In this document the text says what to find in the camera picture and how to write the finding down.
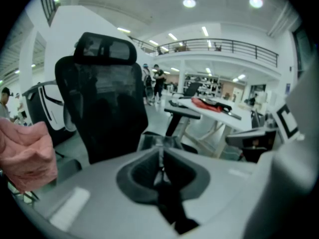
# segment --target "metal railing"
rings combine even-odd
[[[53,20],[54,14],[56,12],[57,6],[55,4],[54,0],[41,0],[42,8],[45,14],[45,17],[51,25],[51,22]]]
[[[132,37],[130,38],[138,45],[138,47],[151,56],[172,54],[183,51],[214,51],[243,55],[249,58],[257,59],[275,67],[277,67],[278,64],[277,53],[247,42],[228,39],[203,38],[176,41],[154,47],[149,43]]]

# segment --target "white column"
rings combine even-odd
[[[50,27],[45,17],[41,0],[31,0],[30,3],[25,7],[25,11],[32,24],[43,36],[44,40],[48,40],[51,36]]]
[[[243,94],[243,97],[242,97],[242,101],[245,101],[245,99],[249,98],[250,89],[251,89],[251,85],[247,84],[245,86],[245,90],[244,90],[244,94]]]
[[[177,87],[177,92],[178,93],[184,93],[184,82],[185,82],[185,60],[180,61],[180,66],[179,66],[179,79],[178,79],[178,87]]]
[[[30,32],[28,32],[25,36],[25,39],[22,43],[19,57],[19,84],[20,91],[27,91],[30,87],[32,87],[32,59],[33,59],[33,50],[34,43],[36,38],[37,30],[33,27]],[[23,107],[25,109],[27,120],[26,122],[29,124],[31,122],[30,115],[27,109],[25,98],[23,98]]]

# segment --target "desk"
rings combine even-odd
[[[187,132],[187,129],[185,130],[184,135],[191,141],[193,141],[196,145],[198,145],[201,149],[203,149],[208,155],[219,158],[224,147],[226,146],[225,137],[231,133],[232,129],[235,129],[237,131],[248,131],[252,129],[251,116],[249,111],[240,109],[239,107],[235,106],[233,102],[218,98],[213,98],[212,100],[226,105],[230,105],[232,107],[232,112],[240,116],[241,120],[235,119],[234,117],[231,117],[225,113],[217,113],[211,110],[199,108],[191,101],[191,99],[179,99],[177,101],[180,105],[186,106],[187,108],[216,121],[212,129],[201,138],[193,137]],[[212,154],[211,151],[206,147],[206,145],[203,144],[203,142],[207,140],[208,137],[216,133],[223,125],[225,125],[225,129],[222,133],[221,140],[219,141],[219,144],[215,152]]]
[[[86,167],[36,202],[35,210],[45,219],[50,219],[73,189],[80,187],[90,192],[90,198],[68,229],[72,236],[88,239],[176,238],[177,233],[156,206],[132,202],[116,183],[117,173],[123,164],[148,152],[135,152]]]
[[[167,128],[167,131],[166,131],[166,136],[173,135],[181,117],[187,118],[187,123],[183,124],[183,127],[180,130],[180,133],[178,134],[179,140],[181,140],[181,138],[186,130],[186,127],[188,126],[189,119],[196,119],[196,120],[200,119],[200,113],[197,113],[197,112],[192,111],[192,110],[187,109],[187,108],[170,106],[170,107],[165,107],[164,111],[173,114],[173,118],[171,119],[170,124]]]

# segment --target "black chair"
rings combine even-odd
[[[174,97],[174,95],[183,95],[182,97],[179,97],[178,99],[186,99],[186,98],[192,98],[193,96],[195,96],[198,88],[201,86],[202,84],[199,82],[193,82],[191,83],[188,88],[186,89],[185,93],[173,93],[172,97]],[[171,106],[173,107],[181,107],[181,108],[186,108],[185,106],[181,106],[176,102],[173,102],[172,100],[169,100],[169,103]]]
[[[84,33],[74,56],[55,65],[57,85],[90,163],[136,151],[148,126],[136,58],[128,41]]]

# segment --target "white wall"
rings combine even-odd
[[[131,41],[111,23],[83,6],[60,6],[50,27],[50,38],[46,40],[44,68],[47,81],[55,79],[56,62],[64,56],[73,54],[74,44],[84,32],[109,35]],[[138,47],[137,54],[137,63],[140,66],[144,63],[152,64],[153,58],[146,55]]]
[[[274,91],[276,92],[277,91],[277,87],[279,85],[279,81],[276,81],[276,80],[273,80],[273,81],[269,81],[266,83],[266,89],[265,91]]]
[[[282,73],[277,92],[280,96],[284,96],[287,83],[291,84],[290,89],[293,88],[298,69],[296,46],[292,33],[285,31],[276,38],[276,45],[279,50],[278,70]]]
[[[221,24],[221,36],[223,39],[248,42],[278,53],[275,39],[269,37],[265,32],[256,29],[238,25]]]

